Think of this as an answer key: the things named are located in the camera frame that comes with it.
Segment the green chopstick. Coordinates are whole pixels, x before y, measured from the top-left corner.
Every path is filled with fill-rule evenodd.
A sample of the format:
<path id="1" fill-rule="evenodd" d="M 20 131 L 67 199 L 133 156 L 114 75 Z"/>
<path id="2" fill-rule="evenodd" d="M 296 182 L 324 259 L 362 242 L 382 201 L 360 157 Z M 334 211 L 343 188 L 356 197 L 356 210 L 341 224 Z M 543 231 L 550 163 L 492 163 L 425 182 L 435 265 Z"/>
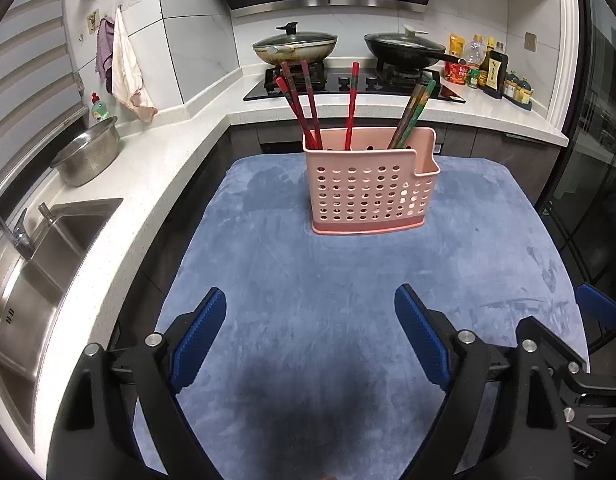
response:
<path id="1" fill-rule="evenodd" d="M 413 128 L 416 126 L 417 122 L 419 121 L 419 116 L 421 116 L 423 110 L 425 110 L 427 102 L 430 96 L 433 94 L 436 86 L 437 84 L 436 84 L 436 81 L 434 81 L 434 79 L 431 79 L 430 81 L 428 81 L 428 84 L 426 84 L 426 90 L 422 96 L 422 99 L 419 101 L 419 105 L 416 106 L 411 122 L 408 124 L 408 127 L 405 129 L 404 133 L 402 134 L 400 142 L 396 148 L 404 148 L 405 143 L 407 143 L 408 138 L 411 134 L 411 131 L 413 130 Z"/>

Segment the blue fabric mat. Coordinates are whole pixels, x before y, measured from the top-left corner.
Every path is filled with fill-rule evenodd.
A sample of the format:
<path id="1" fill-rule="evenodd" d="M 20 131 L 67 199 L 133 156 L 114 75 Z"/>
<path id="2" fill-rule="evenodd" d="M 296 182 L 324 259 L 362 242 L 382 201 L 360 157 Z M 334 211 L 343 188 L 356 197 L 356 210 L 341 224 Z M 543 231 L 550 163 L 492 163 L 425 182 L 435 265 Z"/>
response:
<path id="1" fill-rule="evenodd" d="M 502 165 L 442 157 L 425 223 L 334 236 L 311 228 L 300 154 L 235 162 L 186 249 L 156 327 L 212 287 L 227 316 L 178 397 L 227 479 L 396 479 L 443 398 L 396 317 L 409 284 L 430 309 L 510 346 L 534 316 L 588 351 L 562 258 Z"/>

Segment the stainless steel sink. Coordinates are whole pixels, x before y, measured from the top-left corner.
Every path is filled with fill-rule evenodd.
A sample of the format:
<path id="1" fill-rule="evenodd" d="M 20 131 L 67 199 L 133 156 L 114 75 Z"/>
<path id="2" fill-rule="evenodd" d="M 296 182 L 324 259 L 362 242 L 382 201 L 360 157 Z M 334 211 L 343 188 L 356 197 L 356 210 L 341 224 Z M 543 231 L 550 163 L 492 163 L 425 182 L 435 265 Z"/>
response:
<path id="1" fill-rule="evenodd" d="M 0 400 L 15 432 L 34 448 L 38 375 L 58 312 L 87 252 L 120 198 L 57 204 L 32 231 L 35 251 L 0 261 Z"/>

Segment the pink perforated utensil basket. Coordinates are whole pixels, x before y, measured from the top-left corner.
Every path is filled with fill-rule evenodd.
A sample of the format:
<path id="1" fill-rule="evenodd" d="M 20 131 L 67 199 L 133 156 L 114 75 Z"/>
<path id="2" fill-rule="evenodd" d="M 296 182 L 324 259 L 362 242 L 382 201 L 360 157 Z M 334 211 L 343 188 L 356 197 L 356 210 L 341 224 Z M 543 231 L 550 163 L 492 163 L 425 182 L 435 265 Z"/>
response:
<path id="1" fill-rule="evenodd" d="M 440 167 L 436 131 L 416 127 L 405 148 L 390 150 L 393 127 L 321 131 L 323 148 L 304 148 L 312 229 L 321 235 L 383 234 L 425 223 Z"/>

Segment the chrome faucet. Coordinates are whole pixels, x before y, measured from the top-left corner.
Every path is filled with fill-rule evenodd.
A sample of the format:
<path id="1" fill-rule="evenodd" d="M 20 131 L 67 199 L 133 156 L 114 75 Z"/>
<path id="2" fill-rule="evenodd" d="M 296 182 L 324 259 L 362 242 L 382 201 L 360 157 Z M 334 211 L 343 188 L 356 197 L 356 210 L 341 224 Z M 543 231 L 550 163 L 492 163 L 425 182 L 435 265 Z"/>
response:
<path id="1" fill-rule="evenodd" d="M 1 217 L 0 231 L 22 258 L 29 261 L 35 255 L 35 244 L 25 229 L 25 218 L 27 209 L 24 209 L 11 229 Z"/>

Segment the stainless steel bowl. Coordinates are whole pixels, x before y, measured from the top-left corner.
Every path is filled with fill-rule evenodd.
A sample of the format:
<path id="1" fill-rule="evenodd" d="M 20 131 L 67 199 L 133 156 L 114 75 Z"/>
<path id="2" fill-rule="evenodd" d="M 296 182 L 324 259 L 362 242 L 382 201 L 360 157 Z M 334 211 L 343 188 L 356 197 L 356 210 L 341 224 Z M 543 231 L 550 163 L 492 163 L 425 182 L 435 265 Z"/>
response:
<path id="1" fill-rule="evenodd" d="M 50 162 L 63 182 L 72 188 L 84 185 L 110 166 L 122 149 L 117 117 L 108 117 L 70 141 Z"/>

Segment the green spice jar rack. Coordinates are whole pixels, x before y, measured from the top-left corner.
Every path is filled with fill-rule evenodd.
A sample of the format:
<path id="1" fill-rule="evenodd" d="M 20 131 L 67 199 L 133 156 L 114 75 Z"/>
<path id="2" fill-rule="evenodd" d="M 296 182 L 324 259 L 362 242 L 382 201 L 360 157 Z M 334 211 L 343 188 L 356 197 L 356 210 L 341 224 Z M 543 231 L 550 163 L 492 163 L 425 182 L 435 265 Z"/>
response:
<path id="1" fill-rule="evenodd" d="M 507 73 L 504 79 L 503 96 L 524 110 L 532 110 L 533 89 L 526 78 L 519 78 L 514 72 Z"/>

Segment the dark red chopstick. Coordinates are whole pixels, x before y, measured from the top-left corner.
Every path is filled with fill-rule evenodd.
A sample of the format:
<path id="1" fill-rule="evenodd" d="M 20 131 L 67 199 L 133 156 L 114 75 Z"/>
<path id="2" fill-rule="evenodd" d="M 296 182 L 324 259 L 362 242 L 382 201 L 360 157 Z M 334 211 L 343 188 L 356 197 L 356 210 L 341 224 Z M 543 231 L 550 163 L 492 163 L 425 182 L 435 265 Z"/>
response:
<path id="1" fill-rule="evenodd" d="M 312 80 L 310 76 L 309 65 L 306 60 L 301 60 L 301 70 L 302 70 L 303 79 L 305 80 L 306 92 L 307 92 L 308 101 L 309 101 L 310 110 L 311 110 L 313 134 L 314 134 L 314 139 L 315 139 L 314 140 L 315 149 L 323 150 L 323 142 L 322 142 L 322 136 L 321 136 L 319 116 L 317 116 L 317 104 L 315 104 L 314 91 L 313 91 L 313 85 L 312 85 Z"/>
<path id="2" fill-rule="evenodd" d="M 298 94 L 298 91 L 294 83 L 293 75 L 291 74 L 291 69 L 289 68 L 289 64 L 287 62 L 283 62 L 281 64 L 281 69 L 282 69 L 282 77 L 286 79 L 287 84 L 289 85 L 289 88 L 291 88 L 291 90 L 295 90 Z"/>

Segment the green dish soap bottle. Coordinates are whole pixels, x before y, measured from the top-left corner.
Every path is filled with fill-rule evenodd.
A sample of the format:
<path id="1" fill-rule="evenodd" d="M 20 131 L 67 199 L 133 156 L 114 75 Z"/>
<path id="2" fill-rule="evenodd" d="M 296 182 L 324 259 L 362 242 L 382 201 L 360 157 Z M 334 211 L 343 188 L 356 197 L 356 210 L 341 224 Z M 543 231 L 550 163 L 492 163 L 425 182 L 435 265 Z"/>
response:
<path id="1" fill-rule="evenodd" d="M 97 122 L 102 122 L 103 120 L 110 118 L 110 112 L 108 111 L 107 105 L 101 100 L 100 96 L 96 92 L 91 93 L 91 104 L 91 113 Z"/>

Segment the dark soy sauce bottle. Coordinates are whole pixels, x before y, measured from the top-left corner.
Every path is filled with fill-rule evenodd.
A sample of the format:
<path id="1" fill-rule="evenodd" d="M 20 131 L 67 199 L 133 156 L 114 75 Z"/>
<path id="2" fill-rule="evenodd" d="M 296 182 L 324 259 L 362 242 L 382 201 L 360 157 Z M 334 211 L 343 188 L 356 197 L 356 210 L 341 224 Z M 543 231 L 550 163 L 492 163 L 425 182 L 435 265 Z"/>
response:
<path id="1" fill-rule="evenodd" d="M 491 50 L 486 56 L 486 80 L 483 91 L 493 99 L 501 99 L 503 96 L 505 78 L 507 74 L 508 56 L 505 53 Z"/>

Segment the brown chopstick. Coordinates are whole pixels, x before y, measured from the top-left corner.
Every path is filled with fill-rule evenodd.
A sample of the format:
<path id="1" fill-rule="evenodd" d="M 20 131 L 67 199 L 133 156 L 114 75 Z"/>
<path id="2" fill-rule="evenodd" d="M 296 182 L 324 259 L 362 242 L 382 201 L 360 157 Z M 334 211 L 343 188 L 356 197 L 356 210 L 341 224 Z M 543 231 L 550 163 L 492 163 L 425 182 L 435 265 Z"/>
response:
<path id="1" fill-rule="evenodd" d="M 411 122 L 411 119 L 415 112 L 415 108 L 417 105 L 419 105 L 419 101 L 422 99 L 425 90 L 425 84 L 416 84 L 411 94 L 411 98 L 409 99 L 407 106 L 404 108 L 404 112 L 402 114 L 399 124 L 397 125 L 396 131 L 393 133 L 393 137 L 388 144 L 389 150 L 392 150 L 393 148 L 396 148 L 398 146 L 401 136 L 404 133 L 405 129 L 408 127 L 408 124 Z"/>

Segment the white pink hanging towel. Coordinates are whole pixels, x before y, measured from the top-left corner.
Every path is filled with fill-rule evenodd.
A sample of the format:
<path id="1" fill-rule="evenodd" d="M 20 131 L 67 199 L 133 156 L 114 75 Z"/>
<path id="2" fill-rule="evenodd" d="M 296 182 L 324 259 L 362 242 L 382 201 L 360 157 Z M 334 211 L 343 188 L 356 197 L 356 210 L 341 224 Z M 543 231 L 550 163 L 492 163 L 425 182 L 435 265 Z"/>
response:
<path id="1" fill-rule="evenodd" d="M 142 70 L 127 34 L 122 9 L 115 13 L 112 57 L 112 95 L 143 124 L 150 124 L 157 108 L 145 88 Z"/>

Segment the red instant noodle cup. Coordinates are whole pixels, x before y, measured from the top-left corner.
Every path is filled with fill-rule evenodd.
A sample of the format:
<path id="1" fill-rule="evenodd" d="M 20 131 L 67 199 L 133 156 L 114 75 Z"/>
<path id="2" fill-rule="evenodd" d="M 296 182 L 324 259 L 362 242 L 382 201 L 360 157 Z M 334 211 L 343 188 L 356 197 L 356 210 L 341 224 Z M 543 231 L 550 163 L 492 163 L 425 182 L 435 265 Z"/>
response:
<path id="1" fill-rule="evenodd" d="M 452 84 L 466 84 L 470 66 L 466 63 L 445 61 L 443 77 Z"/>

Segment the clear plastic bottle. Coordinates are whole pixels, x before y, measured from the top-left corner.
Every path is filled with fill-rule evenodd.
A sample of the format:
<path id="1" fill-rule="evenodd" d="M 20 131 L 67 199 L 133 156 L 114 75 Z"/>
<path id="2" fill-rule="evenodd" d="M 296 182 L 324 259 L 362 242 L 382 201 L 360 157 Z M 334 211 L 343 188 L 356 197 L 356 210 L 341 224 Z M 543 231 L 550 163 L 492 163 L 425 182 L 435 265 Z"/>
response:
<path id="1" fill-rule="evenodd" d="M 475 35 L 474 39 L 465 44 L 463 49 L 463 58 L 466 65 L 470 68 L 479 68 L 484 58 L 486 57 L 486 45 L 480 35 Z"/>

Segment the striped window blind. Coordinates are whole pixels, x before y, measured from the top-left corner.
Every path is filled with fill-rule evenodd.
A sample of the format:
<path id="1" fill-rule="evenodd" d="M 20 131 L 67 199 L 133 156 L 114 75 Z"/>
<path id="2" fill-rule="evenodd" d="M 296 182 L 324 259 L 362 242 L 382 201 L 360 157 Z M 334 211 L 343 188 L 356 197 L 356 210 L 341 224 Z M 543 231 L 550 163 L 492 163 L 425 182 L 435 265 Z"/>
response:
<path id="1" fill-rule="evenodd" d="M 14 0 L 0 23 L 0 194 L 85 112 L 63 0 Z"/>

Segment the red chopstick far left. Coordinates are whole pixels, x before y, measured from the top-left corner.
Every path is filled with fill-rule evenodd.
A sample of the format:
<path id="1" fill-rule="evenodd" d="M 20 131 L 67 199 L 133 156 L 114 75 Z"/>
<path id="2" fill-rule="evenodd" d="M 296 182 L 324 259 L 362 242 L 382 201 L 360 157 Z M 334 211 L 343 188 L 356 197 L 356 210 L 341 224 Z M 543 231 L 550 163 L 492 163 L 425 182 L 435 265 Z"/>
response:
<path id="1" fill-rule="evenodd" d="M 286 79 L 282 76 L 276 77 L 275 83 L 277 85 L 277 88 L 282 91 L 284 98 L 286 99 L 288 105 L 291 107 L 291 110 L 294 112 L 296 118 L 298 119 L 299 125 L 301 125 L 306 147 L 310 150 L 315 150 L 317 148 L 317 140 L 314 139 L 312 131 L 308 127 L 308 123 L 305 115 L 303 114 L 297 92 L 289 88 Z"/>

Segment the red chopstick middle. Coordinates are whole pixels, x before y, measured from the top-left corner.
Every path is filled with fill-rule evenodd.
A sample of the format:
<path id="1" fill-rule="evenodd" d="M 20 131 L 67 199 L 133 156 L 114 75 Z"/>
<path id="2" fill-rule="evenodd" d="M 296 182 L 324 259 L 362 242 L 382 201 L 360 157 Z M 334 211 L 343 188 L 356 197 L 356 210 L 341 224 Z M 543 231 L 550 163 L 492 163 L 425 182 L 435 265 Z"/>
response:
<path id="1" fill-rule="evenodd" d="M 351 150 L 353 124 L 355 123 L 355 101 L 357 100 L 357 95 L 358 95 L 359 75 L 360 75 L 360 63 L 353 62 L 351 66 L 349 107 L 348 107 L 347 127 L 346 127 L 346 136 L 345 136 L 345 150 L 346 151 Z"/>

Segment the yellow snack bag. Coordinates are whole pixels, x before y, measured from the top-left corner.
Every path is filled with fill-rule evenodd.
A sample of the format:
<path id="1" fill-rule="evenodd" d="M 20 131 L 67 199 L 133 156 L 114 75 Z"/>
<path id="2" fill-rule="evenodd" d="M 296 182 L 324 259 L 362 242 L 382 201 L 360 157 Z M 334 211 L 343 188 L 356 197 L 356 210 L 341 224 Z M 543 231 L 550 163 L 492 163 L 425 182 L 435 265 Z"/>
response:
<path id="1" fill-rule="evenodd" d="M 456 58 L 463 56 L 465 39 L 457 34 L 451 34 L 449 38 L 449 53 Z"/>

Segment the black frying pan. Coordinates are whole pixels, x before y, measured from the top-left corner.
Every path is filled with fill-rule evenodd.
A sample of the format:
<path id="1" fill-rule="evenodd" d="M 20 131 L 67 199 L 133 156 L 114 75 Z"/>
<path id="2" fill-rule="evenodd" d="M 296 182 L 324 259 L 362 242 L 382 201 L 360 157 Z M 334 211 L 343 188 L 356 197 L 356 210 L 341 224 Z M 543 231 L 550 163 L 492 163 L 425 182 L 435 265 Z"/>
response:
<path id="1" fill-rule="evenodd" d="M 366 46 L 383 63 L 406 70 L 422 70 L 438 62 L 458 63 L 445 46 L 423 37 L 414 29 L 405 32 L 373 32 L 364 36 Z"/>

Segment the purple hanging cloth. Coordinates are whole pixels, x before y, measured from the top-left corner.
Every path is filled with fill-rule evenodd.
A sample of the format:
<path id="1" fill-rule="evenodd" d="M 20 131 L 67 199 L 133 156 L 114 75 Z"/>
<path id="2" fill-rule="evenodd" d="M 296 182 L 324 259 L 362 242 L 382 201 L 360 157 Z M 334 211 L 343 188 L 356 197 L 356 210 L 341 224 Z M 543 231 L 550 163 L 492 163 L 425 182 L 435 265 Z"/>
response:
<path id="1" fill-rule="evenodd" d="M 102 18 L 96 39 L 95 73 L 105 84 L 108 93 L 112 93 L 114 32 L 114 20 L 108 16 Z"/>

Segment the cream wok with lid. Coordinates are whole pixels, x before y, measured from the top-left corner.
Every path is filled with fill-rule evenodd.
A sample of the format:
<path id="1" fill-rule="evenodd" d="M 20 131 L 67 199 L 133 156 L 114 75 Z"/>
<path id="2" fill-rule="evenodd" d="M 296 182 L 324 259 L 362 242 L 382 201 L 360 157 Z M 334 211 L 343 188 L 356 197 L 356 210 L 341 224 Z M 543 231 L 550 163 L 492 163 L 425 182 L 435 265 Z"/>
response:
<path id="1" fill-rule="evenodd" d="M 280 26 L 280 35 L 262 39 L 253 44 L 253 50 L 263 62 L 280 66 L 322 62 L 335 49 L 338 41 L 336 35 L 327 32 L 299 32 L 297 22 L 288 22 Z"/>

